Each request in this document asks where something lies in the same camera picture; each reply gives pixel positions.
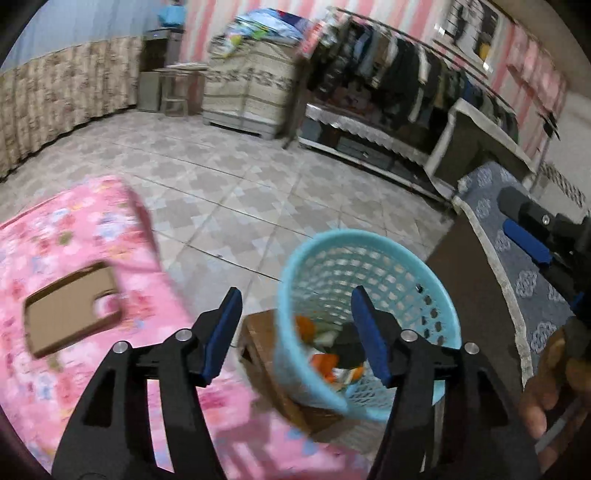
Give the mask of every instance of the pink floral fabric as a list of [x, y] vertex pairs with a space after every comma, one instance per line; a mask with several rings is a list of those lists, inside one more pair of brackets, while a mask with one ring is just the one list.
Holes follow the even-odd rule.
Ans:
[[[113, 265], [121, 291], [96, 306], [98, 315], [121, 309], [122, 321], [53, 355], [32, 358], [22, 325], [24, 299], [98, 260]], [[161, 271], [147, 211], [117, 177], [86, 181], [0, 225], [0, 293], [0, 404], [48, 470], [108, 349], [122, 339], [135, 347], [162, 342], [193, 323]], [[157, 382], [149, 383], [148, 392], [157, 461], [171, 469]], [[315, 444], [260, 408], [257, 395], [231, 366], [198, 392], [229, 478], [366, 477], [367, 461], [357, 453]]]

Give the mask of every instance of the tiled floor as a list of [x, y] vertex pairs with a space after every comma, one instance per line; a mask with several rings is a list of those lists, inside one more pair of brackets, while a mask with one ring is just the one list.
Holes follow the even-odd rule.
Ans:
[[163, 266], [191, 312], [230, 286], [246, 314], [275, 304], [281, 269], [309, 236], [376, 232], [425, 259], [450, 221], [422, 197], [334, 158], [207, 127], [200, 117], [129, 111], [45, 147], [0, 184], [0, 222], [86, 176], [118, 173], [152, 214]]

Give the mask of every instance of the blue plastic basket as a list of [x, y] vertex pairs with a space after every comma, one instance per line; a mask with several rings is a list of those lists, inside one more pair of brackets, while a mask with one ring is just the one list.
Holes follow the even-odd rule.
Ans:
[[[335, 392], [309, 366], [295, 329], [296, 315], [352, 322], [351, 292], [358, 285], [365, 287], [377, 309], [391, 312], [402, 328], [423, 336], [428, 331], [433, 343], [462, 345], [456, 310], [439, 279], [412, 252], [375, 233], [334, 230], [317, 235], [292, 254], [281, 280], [275, 315], [275, 378], [301, 404], [356, 419], [388, 420], [395, 389], [386, 389], [366, 369], [344, 394]], [[433, 403], [443, 394], [444, 382], [436, 382]]]

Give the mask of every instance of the blue gripper pad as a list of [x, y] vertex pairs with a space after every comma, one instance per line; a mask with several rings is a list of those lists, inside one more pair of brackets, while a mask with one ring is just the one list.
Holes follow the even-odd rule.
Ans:
[[549, 264], [552, 261], [550, 250], [527, 230], [511, 219], [503, 222], [505, 235], [513, 240], [537, 265]]
[[202, 377], [209, 385], [222, 370], [230, 343], [242, 316], [242, 293], [232, 287], [217, 310], [219, 321], [205, 345]]
[[[374, 308], [365, 289], [361, 286], [355, 288], [351, 294], [351, 313], [353, 322], [357, 327], [361, 344], [365, 349], [369, 364], [374, 375], [381, 380], [385, 387], [389, 387], [392, 374], [388, 367], [388, 344], [384, 335], [383, 323], [377, 322], [377, 310]], [[393, 329], [401, 330], [393, 315], [391, 321]]]

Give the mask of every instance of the stool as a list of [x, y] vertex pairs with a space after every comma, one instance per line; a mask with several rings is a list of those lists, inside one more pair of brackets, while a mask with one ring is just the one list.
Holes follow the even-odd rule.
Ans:
[[[158, 69], [162, 79], [162, 100], [160, 103], [160, 112], [167, 114], [168, 103], [180, 103], [183, 109], [183, 116], [189, 115], [189, 77], [190, 72], [182, 72], [174, 69]], [[175, 80], [182, 80], [180, 88], [175, 92]]]

